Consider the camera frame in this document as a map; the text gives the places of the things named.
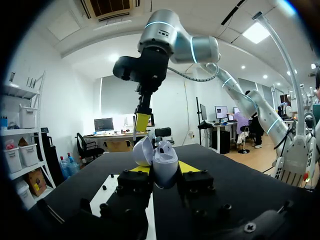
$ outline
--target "air vent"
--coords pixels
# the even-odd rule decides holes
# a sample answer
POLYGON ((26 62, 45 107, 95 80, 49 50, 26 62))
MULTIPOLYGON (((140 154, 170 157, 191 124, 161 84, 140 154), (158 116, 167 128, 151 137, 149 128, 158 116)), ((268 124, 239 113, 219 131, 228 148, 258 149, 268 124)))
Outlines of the air vent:
POLYGON ((89 19, 99 21, 129 15, 133 9, 133 0, 81 0, 81 4, 89 19))

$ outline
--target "monitor screen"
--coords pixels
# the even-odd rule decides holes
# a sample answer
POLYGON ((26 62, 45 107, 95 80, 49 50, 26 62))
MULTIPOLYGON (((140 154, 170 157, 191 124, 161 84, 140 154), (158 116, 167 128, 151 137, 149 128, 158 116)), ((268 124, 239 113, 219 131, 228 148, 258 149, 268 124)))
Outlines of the monitor screen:
POLYGON ((94 129, 96 132, 114 130, 112 117, 94 120, 94 129))
POLYGON ((236 114, 237 112, 240 112, 240 111, 239 111, 239 108, 237 108, 236 106, 233 107, 233 113, 236 114))
POLYGON ((227 118, 228 109, 226 106, 215 106, 215 116, 216 119, 227 118))
POLYGON ((206 119, 207 119, 206 107, 203 106, 202 104, 200 104, 200 108, 201 108, 201 117, 202 117, 202 120, 206 120, 206 119))
POLYGON ((234 116, 232 116, 232 115, 227 115, 227 117, 228 117, 228 121, 233 121, 233 120, 235 120, 235 118, 234 118, 234 116))

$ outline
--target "black table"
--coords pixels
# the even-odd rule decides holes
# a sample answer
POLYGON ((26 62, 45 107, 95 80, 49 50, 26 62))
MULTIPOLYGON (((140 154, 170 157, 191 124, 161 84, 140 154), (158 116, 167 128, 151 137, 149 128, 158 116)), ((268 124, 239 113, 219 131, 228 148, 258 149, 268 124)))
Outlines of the black table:
MULTIPOLYGON (((305 189, 280 182, 198 144, 174 149, 179 160, 197 169, 206 169, 214 177, 217 197, 222 203, 232 205, 229 221, 234 226, 243 220, 252 220, 264 211, 278 210, 286 200, 294 202, 298 216, 311 202, 311 193, 305 189)), ((119 174, 137 166, 131 154, 114 152, 100 156, 54 189, 45 198, 46 202, 62 218, 70 218, 78 212, 80 199, 91 201, 109 174, 119 174)), ((154 187, 153 202, 157 240, 192 239, 189 212, 182 207, 176 187, 154 187)), ((29 212, 46 225, 36 205, 29 212)))

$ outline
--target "shelf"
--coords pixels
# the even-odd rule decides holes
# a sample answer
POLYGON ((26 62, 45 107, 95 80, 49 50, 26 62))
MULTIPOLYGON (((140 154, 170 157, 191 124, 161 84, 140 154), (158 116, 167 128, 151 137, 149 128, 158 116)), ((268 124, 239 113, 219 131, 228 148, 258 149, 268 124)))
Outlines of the shelf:
POLYGON ((25 174, 27 174, 37 168, 40 168, 43 165, 45 165, 45 163, 43 161, 40 161, 35 165, 24 167, 20 171, 16 171, 14 173, 11 173, 10 178, 11 178, 11 180, 16 179, 16 178, 21 177, 22 175, 25 175, 25 174))
POLYGON ((1 130, 1 136, 11 136, 11 135, 19 135, 19 134, 32 134, 37 133, 37 128, 21 128, 21 129, 9 129, 9 130, 1 130))
POLYGON ((21 99, 32 99, 39 91, 31 87, 19 86, 12 82, 7 82, 3 85, 3 94, 21 99))
POLYGON ((50 186, 46 186, 46 190, 44 190, 43 193, 41 193, 40 196, 36 196, 32 194, 33 199, 38 202, 40 199, 44 199, 47 195, 49 195, 52 192, 53 188, 50 186))

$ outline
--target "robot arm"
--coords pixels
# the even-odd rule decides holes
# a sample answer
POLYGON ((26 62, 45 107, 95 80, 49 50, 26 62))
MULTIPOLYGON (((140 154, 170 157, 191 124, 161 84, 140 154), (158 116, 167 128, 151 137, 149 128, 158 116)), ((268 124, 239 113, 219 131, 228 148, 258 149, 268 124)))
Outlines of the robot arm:
POLYGON ((297 135, 289 131, 288 126, 258 91, 253 90, 245 95, 237 81, 215 64, 221 56, 218 42, 214 37, 192 37, 182 27, 176 13, 165 9, 158 10, 152 14, 145 25, 138 43, 138 52, 141 53, 139 58, 120 57, 113 68, 113 74, 116 77, 125 81, 138 82, 137 92, 140 97, 135 110, 137 131, 146 130, 152 113, 151 95, 158 90, 166 78, 169 59, 176 64, 202 63, 202 67, 207 72, 214 74, 206 80, 217 77, 221 87, 235 101, 244 116, 249 118, 257 113, 260 125, 276 146, 278 158, 272 176, 284 179, 286 183, 295 186, 300 184, 302 175, 305 177, 308 173, 307 177, 313 176, 315 162, 319 158, 315 137, 305 136, 304 129, 301 127, 298 128, 297 135))

